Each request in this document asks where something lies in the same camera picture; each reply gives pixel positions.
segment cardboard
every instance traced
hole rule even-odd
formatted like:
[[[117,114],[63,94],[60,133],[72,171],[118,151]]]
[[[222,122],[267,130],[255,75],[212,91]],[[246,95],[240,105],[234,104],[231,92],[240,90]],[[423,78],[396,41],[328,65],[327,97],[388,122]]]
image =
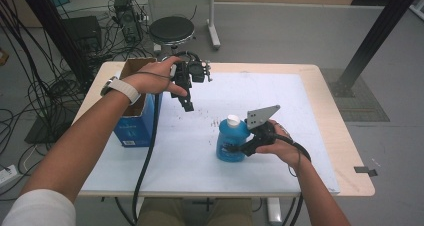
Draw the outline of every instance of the cardboard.
[[[128,77],[148,63],[156,62],[155,58],[127,59],[120,79]],[[127,108],[115,126],[114,132],[124,147],[149,147],[153,131],[154,118],[153,94],[142,94],[137,102]],[[159,112],[162,94],[159,97]]]

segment floor mat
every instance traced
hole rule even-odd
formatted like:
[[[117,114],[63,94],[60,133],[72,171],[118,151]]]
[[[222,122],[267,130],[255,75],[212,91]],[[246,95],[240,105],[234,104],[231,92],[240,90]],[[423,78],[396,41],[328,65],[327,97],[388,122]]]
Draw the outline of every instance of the floor mat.
[[[320,69],[327,84],[336,82],[343,69]],[[352,87],[354,97],[334,97],[345,122],[390,122],[365,81],[359,77]]]

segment metal stand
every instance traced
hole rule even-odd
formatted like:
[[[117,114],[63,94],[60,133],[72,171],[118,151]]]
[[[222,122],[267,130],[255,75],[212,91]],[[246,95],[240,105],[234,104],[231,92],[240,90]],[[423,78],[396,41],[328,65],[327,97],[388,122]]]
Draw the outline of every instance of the metal stand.
[[[211,35],[212,45],[215,49],[221,47],[221,42],[219,42],[218,33],[216,32],[214,16],[215,16],[215,0],[210,0],[209,2],[209,19],[206,20],[208,23],[209,34]]]
[[[414,0],[390,0],[380,16],[359,46],[349,65],[340,78],[330,83],[330,90],[335,97],[353,97],[351,91],[355,81],[361,75],[374,54],[389,36],[390,32],[408,10]]]
[[[412,12],[414,12],[418,17],[424,20],[424,13],[422,11],[423,8],[424,8],[424,0],[420,0],[416,5],[411,5],[409,7],[409,9],[411,9]]]

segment chair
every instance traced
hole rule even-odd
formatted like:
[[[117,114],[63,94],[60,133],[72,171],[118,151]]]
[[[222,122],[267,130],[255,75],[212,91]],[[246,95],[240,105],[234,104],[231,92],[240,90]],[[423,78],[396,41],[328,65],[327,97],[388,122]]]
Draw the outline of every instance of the chair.
[[[183,17],[165,17],[154,21],[150,25],[150,38],[152,41],[159,45],[171,46],[172,54],[176,54],[178,45],[186,43],[193,35],[193,23]]]

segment watch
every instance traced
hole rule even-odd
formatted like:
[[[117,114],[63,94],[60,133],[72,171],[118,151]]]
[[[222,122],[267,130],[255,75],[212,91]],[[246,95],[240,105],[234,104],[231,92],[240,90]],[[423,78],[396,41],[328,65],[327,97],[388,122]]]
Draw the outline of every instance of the watch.
[[[105,96],[111,89],[118,90],[119,92],[125,94],[131,101],[130,105],[133,105],[140,98],[140,93],[135,89],[131,84],[128,84],[124,81],[119,80],[116,76],[110,78],[105,86],[103,86],[102,91],[100,92],[101,96]]]

